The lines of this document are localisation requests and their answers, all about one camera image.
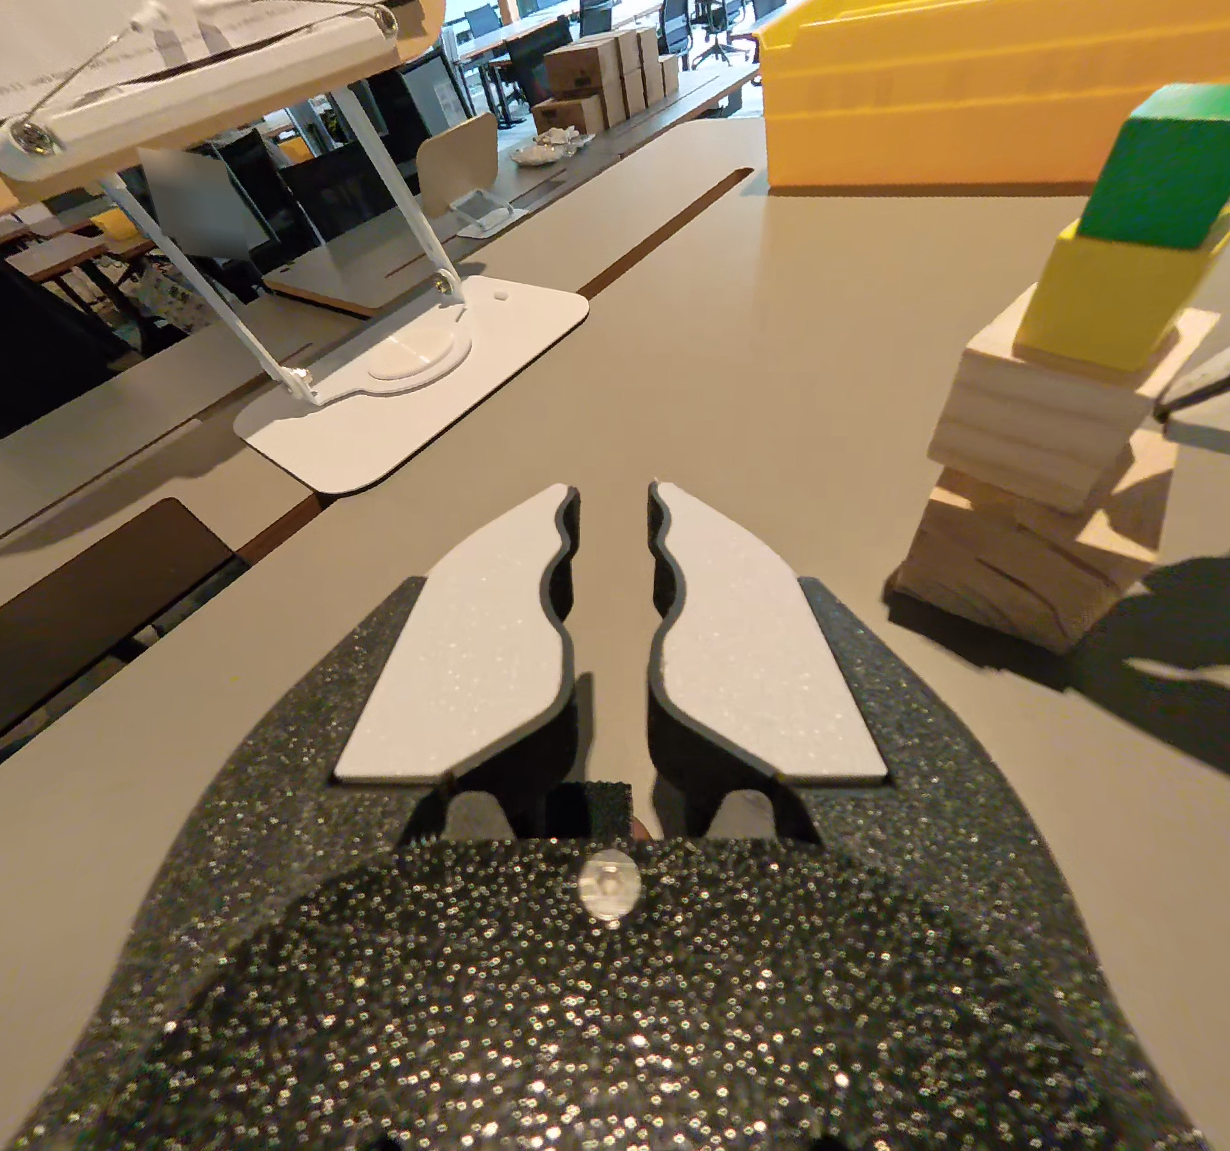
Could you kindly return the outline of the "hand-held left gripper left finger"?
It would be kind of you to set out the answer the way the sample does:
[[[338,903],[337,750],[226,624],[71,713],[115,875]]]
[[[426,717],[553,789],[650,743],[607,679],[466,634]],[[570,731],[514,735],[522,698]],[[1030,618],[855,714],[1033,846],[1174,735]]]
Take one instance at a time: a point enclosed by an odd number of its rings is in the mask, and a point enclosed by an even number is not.
[[[429,570],[332,777],[489,794],[543,835],[579,750],[572,558],[580,496],[555,483]]]

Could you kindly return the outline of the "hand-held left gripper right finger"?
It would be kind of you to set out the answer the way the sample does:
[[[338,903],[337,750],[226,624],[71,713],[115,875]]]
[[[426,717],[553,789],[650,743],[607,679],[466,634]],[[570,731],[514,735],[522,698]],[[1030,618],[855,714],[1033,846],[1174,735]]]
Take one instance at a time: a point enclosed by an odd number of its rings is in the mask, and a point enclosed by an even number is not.
[[[646,731],[674,822],[819,846],[803,794],[875,790],[889,771],[801,580],[675,483],[651,481],[647,518]]]

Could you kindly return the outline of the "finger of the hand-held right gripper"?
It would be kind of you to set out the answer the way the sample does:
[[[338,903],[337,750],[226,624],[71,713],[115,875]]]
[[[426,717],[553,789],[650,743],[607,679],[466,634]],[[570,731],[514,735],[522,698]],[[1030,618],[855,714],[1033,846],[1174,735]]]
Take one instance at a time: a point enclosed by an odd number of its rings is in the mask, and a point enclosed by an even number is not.
[[[1164,436],[1179,445],[1229,448],[1229,356],[1211,356],[1177,377],[1154,404]]]

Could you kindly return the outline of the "yellow wooden cube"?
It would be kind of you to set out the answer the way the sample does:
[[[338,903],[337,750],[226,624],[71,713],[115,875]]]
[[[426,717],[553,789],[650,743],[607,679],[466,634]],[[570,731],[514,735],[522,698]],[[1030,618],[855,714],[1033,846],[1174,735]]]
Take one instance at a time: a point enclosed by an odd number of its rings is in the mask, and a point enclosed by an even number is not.
[[[1121,372],[1141,369],[1174,328],[1227,235],[1226,210],[1191,250],[1085,236],[1073,220],[1056,239],[1016,345]]]

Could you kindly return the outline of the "plain wooden cube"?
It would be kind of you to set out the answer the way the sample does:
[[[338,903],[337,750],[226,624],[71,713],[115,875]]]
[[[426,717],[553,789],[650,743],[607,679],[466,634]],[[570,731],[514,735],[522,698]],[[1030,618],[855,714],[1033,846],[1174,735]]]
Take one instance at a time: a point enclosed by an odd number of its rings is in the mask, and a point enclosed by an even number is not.
[[[1073,513],[945,468],[888,586],[1066,653],[1154,569],[1177,459],[1134,432]]]
[[[1221,319],[1187,307],[1141,369],[1022,351],[1036,286],[964,348],[931,439],[935,463],[1065,513],[1081,510]]]

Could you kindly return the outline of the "green wooden cube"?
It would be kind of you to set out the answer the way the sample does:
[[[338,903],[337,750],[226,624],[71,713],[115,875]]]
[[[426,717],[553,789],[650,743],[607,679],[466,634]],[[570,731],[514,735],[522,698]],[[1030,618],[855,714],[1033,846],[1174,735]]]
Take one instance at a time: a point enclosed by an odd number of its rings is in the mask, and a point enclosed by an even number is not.
[[[1170,83],[1121,126],[1076,232],[1197,250],[1229,199],[1229,85]]]

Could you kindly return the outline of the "white overhead stand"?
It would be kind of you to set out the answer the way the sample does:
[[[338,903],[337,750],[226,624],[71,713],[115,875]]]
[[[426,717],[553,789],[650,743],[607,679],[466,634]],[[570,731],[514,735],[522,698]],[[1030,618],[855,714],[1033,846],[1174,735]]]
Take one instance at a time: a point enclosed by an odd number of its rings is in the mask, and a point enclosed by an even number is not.
[[[245,101],[313,91],[349,67],[389,67],[398,22],[387,5],[342,2],[260,47],[232,50],[154,82],[121,86],[69,107],[36,102],[3,119],[3,175],[53,188],[84,170],[164,251],[274,381],[236,420],[250,447],[317,492],[356,493],[405,464],[590,312],[587,298],[551,287],[463,279],[357,97],[338,86],[344,118],[430,260],[435,291],[366,323],[314,365],[281,364],[234,304],[131,194],[117,162],[148,145],[205,135],[210,118],[240,118]]]

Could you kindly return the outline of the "yellow plastic bin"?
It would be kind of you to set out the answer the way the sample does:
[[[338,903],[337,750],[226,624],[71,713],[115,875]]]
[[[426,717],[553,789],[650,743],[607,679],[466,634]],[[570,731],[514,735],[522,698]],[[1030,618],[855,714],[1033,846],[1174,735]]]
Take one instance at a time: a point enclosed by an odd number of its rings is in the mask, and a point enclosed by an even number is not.
[[[764,70],[1052,53],[1106,86],[1227,78],[1227,0],[805,0],[768,23]]]
[[[777,188],[1085,186],[1130,111],[1157,87],[791,107],[785,81],[767,73],[769,180]]]

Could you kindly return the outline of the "small white holder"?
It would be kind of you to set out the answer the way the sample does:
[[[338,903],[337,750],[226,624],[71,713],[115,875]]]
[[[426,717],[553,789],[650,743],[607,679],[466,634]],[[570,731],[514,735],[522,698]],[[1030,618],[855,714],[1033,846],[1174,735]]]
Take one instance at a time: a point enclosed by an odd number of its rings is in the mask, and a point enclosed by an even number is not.
[[[490,190],[474,188],[450,204],[462,226],[458,235],[470,239],[487,239],[506,231],[511,223],[522,219],[527,210],[515,206]]]

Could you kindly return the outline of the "small wooden panel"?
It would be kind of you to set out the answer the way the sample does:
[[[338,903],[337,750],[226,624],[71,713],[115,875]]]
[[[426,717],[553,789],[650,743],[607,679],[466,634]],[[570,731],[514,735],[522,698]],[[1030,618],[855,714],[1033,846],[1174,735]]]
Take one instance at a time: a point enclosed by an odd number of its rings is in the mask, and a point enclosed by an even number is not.
[[[425,139],[414,158],[423,212],[437,219],[482,191],[493,194],[498,176],[498,123],[490,111]]]

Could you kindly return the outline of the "crumpled clear wrap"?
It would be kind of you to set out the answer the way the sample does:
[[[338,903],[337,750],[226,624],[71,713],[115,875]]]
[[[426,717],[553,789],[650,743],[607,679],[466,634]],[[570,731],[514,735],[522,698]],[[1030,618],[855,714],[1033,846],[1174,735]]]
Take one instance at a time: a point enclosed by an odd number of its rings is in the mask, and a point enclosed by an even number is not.
[[[595,138],[576,127],[551,127],[510,151],[519,169],[543,169],[582,153]]]

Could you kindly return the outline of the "stack of cardboard boxes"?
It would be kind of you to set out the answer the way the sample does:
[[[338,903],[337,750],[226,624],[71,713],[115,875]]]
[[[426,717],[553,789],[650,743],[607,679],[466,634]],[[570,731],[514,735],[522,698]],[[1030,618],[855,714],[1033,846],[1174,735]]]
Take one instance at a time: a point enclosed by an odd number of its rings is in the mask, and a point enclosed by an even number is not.
[[[545,57],[549,95],[533,107],[539,133],[603,133],[679,89],[680,54],[660,51],[654,26],[586,35]]]

